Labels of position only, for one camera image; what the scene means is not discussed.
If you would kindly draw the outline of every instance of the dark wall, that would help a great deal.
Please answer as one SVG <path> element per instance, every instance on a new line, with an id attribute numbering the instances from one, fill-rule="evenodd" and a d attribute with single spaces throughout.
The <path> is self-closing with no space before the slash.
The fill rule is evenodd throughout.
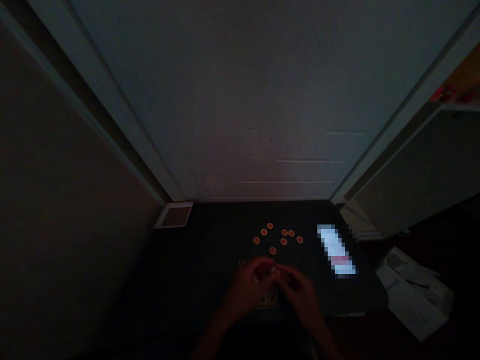
<path id="1" fill-rule="evenodd" d="M 480 113 L 440 111 L 355 200 L 384 237 L 480 192 Z"/>
<path id="2" fill-rule="evenodd" d="M 88 351 L 161 205 L 0 23 L 0 358 Z"/>

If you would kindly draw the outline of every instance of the dark table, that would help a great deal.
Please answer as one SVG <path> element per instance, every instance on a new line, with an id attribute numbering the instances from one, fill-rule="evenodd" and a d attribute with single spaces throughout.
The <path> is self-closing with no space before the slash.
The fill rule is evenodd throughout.
<path id="1" fill-rule="evenodd" d="M 273 223 L 273 230 L 260 230 Z M 336 278 L 320 239 L 318 224 L 332 224 L 355 262 L 357 275 Z M 281 230 L 294 230 L 303 244 Z M 254 245 L 253 238 L 260 237 Z M 134 337 L 199 331 L 220 303 L 239 260 L 270 256 L 298 268 L 316 287 L 325 315 L 385 308 L 388 297 L 374 269 L 352 238 L 339 211 L 327 200 L 195 204 L 184 228 L 156 230 L 109 316 L 110 326 Z M 286 319 L 280 309 L 254 310 L 243 324 Z"/>

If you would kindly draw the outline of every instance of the hand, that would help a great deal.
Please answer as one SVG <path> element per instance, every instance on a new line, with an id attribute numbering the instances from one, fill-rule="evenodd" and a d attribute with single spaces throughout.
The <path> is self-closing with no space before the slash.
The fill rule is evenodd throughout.
<path id="1" fill-rule="evenodd" d="M 230 327 L 258 305 L 279 276 L 275 269 L 271 272 L 273 266 L 273 259 L 255 257 L 238 268 L 217 312 L 224 326 Z"/>
<path id="2" fill-rule="evenodd" d="M 312 282 L 297 269 L 277 264 L 280 276 L 277 283 L 295 312 L 298 320 L 312 336 L 324 327 L 324 317 Z"/>

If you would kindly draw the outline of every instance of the door panel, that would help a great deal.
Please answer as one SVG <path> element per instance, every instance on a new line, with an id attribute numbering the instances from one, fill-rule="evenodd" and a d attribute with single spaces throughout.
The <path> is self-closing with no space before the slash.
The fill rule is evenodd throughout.
<path id="1" fill-rule="evenodd" d="M 197 201 L 329 198 L 477 3 L 71 1 Z"/>

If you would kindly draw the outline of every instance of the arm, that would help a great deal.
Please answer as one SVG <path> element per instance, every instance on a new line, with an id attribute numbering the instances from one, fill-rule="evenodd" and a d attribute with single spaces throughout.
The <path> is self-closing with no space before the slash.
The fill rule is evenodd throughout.
<path id="1" fill-rule="evenodd" d="M 238 268 L 220 307 L 199 339 L 193 353 L 194 360 L 212 360 L 217 357 L 227 330 L 248 314 L 275 283 L 278 272 L 271 272 L 274 261 L 256 257 Z"/>
<path id="2" fill-rule="evenodd" d="M 225 321 L 225 316 L 217 310 L 198 341 L 191 358 L 194 360 L 215 359 L 229 327 L 230 325 Z"/>
<path id="3" fill-rule="evenodd" d="M 300 322 L 323 350 L 328 359 L 343 359 L 325 324 L 312 282 L 295 268 L 277 265 L 280 290 L 287 298 Z"/>

